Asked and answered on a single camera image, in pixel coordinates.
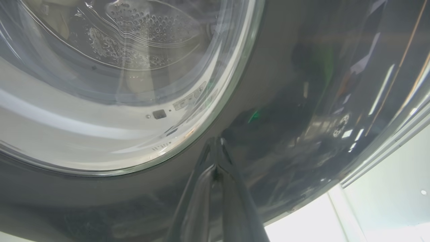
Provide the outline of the stainless steel washer drum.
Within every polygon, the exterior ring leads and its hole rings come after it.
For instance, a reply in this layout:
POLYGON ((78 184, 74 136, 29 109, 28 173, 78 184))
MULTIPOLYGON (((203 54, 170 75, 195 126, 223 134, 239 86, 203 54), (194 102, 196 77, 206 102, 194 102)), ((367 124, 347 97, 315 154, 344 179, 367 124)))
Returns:
POLYGON ((82 0, 70 21, 72 46, 102 64, 160 69, 209 46, 207 23, 181 0, 82 0))

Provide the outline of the black round washer door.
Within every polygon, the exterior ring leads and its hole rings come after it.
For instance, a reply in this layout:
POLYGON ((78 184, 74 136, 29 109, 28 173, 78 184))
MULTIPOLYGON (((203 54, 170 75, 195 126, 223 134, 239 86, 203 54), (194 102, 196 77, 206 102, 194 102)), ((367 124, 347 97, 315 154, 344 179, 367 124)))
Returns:
MULTIPOLYGON (((0 152, 51 171, 119 176, 176 156, 229 106, 317 111, 370 100, 372 114, 430 94, 430 0, 181 1, 207 23, 205 52, 126 70, 76 50, 24 0, 0 0, 0 152)), ((241 173, 223 139, 196 167, 210 164, 209 242, 223 242, 217 168, 241 173)))

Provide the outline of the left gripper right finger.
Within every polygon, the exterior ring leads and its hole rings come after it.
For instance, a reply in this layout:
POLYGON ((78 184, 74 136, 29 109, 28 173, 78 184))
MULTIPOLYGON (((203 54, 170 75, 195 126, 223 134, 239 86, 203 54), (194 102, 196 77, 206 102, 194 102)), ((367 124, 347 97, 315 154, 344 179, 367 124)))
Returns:
POLYGON ((222 168, 217 173, 222 187, 223 242, 270 242, 241 175, 222 168))

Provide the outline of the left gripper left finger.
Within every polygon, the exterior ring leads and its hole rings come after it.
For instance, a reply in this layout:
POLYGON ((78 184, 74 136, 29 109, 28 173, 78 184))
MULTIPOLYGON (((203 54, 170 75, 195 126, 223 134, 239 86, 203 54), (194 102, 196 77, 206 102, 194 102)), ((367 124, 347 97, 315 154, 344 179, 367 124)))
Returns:
POLYGON ((168 242, 209 242, 213 164, 198 166, 190 175, 174 219, 168 242))

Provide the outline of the white door glass label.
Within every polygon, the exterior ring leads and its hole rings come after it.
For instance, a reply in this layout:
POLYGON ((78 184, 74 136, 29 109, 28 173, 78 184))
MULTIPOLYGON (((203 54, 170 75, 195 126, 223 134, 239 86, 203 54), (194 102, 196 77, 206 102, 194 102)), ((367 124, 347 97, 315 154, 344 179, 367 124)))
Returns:
POLYGON ((192 93, 180 99, 179 101, 173 103, 173 107, 176 111, 195 103, 195 101, 200 97, 203 91, 206 88, 206 82, 203 82, 197 89, 195 89, 192 93))

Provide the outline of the white front-load washing machine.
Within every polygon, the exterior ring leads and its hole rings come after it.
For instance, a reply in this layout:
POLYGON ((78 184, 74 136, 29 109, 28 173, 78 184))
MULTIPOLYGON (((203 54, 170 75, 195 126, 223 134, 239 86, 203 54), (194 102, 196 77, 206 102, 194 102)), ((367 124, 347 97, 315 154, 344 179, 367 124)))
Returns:
POLYGON ((169 232, 203 151, 226 141, 229 156, 266 223, 307 205, 337 183, 359 220, 398 224, 429 216, 421 189, 430 185, 428 138, 411 155, 389 158, 430 123, 430 100, 339 106, 267 103, 229 106, 176 156, 119 176, 69 174, 0 152, 0 242, 153 242, 169 232))

